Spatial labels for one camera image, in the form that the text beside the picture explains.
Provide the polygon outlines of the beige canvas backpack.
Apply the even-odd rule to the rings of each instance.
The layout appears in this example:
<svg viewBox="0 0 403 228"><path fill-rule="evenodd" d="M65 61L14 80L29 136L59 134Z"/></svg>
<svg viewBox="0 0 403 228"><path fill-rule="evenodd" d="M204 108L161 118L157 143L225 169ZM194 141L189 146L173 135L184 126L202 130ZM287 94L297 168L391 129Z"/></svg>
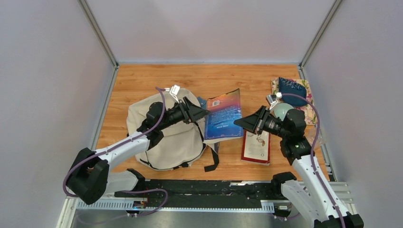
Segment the beige canvas backpack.
<svg viewBox="0 0 403 228"><path fill-rule="evenodd" d="M128 133L134 133L146 119L146 113L154 102L161 102L159 93L129 106L126 125ZM206 148L204 141L205 118L196 123L183 121L162 130L164 137L153 148L135 155L136 160L156 171L185 168L198 160Z"/></svg>

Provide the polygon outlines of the floral cover paperback book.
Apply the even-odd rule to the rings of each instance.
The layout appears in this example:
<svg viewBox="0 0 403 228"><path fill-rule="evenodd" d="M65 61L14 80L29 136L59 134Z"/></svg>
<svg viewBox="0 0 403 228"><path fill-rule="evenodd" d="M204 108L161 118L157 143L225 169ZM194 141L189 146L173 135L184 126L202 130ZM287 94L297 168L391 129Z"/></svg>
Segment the floral cover paperback book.
<svg viewBox="0 0 403 228"><path fill-rule="evenodd" d="M200 104L200 107L202 108L202 109L204 109L204 110L206 110L207 109L207 100L205 100L205 99L203 99L202 97L197 97L197 100L198 100L198 102L199 102L199 104Z"/></svg>

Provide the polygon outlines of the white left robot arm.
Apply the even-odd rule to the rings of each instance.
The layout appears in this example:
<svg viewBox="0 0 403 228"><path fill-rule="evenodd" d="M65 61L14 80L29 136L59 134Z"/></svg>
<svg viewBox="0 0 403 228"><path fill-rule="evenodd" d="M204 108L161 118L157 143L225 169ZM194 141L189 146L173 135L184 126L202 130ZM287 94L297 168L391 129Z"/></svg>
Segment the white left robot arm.
<svg viewBox="0 0 403 228"><path fill-rule="evenodd" d="M165 101L152 103L140 127L125 139L94 151L87 147L80 150L63 180L63 191L87 205L109 192L127 191L133 197L140 197L145 184L136 173L124 171L112 175L111 170L130 157L155 147L163 139L164 129L179 122L197 124L209 114L210 111L195 105L187 97L172 108L166 108Z"/></svg>

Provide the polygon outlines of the red and white book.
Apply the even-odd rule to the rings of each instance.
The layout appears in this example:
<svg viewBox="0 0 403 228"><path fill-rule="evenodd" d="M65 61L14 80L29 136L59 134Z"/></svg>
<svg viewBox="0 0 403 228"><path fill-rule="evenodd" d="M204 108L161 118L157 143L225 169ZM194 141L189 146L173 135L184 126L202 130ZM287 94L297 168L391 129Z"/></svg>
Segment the red and white book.
<svg viewBox="0 0 403 228"><path fill-rule="evenodd" d="M257 135L244 131L241 160L261 165L270 165L270 137L266 131Z"/></svg>

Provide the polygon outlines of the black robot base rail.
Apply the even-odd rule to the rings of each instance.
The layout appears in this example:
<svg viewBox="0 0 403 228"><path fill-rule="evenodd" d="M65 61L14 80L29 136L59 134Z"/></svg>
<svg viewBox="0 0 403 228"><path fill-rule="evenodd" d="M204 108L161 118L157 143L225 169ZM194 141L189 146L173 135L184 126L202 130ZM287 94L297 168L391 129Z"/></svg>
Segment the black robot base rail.
<svg viewBox="0 0 403 228"><path fill-rule="evenodd" d="M117 198L139 198L146 209L263 209L287 217L292 204L270 181L240 180L142 180L132 191L118 191Z"/></svg>

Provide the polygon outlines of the blue sunset cover book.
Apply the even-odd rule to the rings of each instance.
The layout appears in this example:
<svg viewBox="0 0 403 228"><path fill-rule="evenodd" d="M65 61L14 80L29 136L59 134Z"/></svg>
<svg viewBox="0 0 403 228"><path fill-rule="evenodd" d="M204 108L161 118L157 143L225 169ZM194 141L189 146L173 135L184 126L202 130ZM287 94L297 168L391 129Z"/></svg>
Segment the blue sunset cover book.
<svg viewBox="0 0 403 228"><path fill-rule="evenodd" d="M209 98L206 110L210 114L205 117L204 142L219 143L243 137L244 130L234 121L242 117L240 89Z"/></svg>

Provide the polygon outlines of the light green ceramic bowl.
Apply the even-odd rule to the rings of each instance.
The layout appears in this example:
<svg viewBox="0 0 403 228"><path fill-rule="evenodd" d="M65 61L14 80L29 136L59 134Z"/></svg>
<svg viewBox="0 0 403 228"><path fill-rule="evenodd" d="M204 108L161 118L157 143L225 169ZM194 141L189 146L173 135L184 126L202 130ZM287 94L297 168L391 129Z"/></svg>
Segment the light green ceramic bowl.
<svg viewBox="0 0 403 228"><path fill-rule="evenodd" d="M283 121L287 112L291 109L294 109L292 105L287 103L279 103L274 108L274 116Z"/></svg>

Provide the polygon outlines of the dark blue embroidered pouch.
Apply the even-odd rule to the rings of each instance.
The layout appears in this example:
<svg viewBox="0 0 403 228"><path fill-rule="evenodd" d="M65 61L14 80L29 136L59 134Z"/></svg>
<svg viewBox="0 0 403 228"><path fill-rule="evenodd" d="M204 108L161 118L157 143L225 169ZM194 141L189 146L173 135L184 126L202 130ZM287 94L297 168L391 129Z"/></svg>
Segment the dark blue embroidered pouch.
<svg viewBox="0 0 403 228"><path fill-rule="evenodd" d="M282 99L285 103L292 105L294 107L302 107L307 105L307 102L305 101L306 96L307 96L307 90L306 88L293 81L290 79L285 79L282 77L278 78L278 88L279 88L279 92L282 94L294 94L294 95L298 95L300 97L303 97L304 99L295 97L295 96L283 96Z"/></svg>

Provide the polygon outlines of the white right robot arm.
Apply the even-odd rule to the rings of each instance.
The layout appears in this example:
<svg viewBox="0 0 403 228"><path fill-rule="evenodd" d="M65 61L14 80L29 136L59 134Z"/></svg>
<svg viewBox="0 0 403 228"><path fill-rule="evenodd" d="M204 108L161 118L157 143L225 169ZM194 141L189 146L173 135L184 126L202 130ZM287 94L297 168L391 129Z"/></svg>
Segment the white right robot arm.
<svg viewBox="0 0 403 228"><path fill-rule="evenodd" d="M313 146L305 137L303 111L290 109L280 119L262 106L254 114L235 120L234 124L250 133L268 132L281 138L280 150L305 187L291 172L283 172L273 175L271 193L277 199L288 199L312 228L364 227L361 216L349 211L320 169Z"/></svg>

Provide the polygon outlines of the clear drinking glass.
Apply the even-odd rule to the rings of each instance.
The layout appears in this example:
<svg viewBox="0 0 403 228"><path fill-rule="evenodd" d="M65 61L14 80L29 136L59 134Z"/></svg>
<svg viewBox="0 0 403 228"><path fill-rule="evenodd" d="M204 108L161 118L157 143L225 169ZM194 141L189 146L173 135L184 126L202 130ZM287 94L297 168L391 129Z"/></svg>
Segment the clear drinking glass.
<svg viewBox="0 0 403 228"><path fill-rule="evenodd" d="M314 139L316 138L317 134L317 127L310 125L308 127L309 129L307 130L305 137L307 138L308 142L313 145ZM321 146L323 146L326 143L326 134L321 133L321 131L318 132L318 138L316 140L316 143L314 144L314 149L318 150L320 149Z"/></svg>

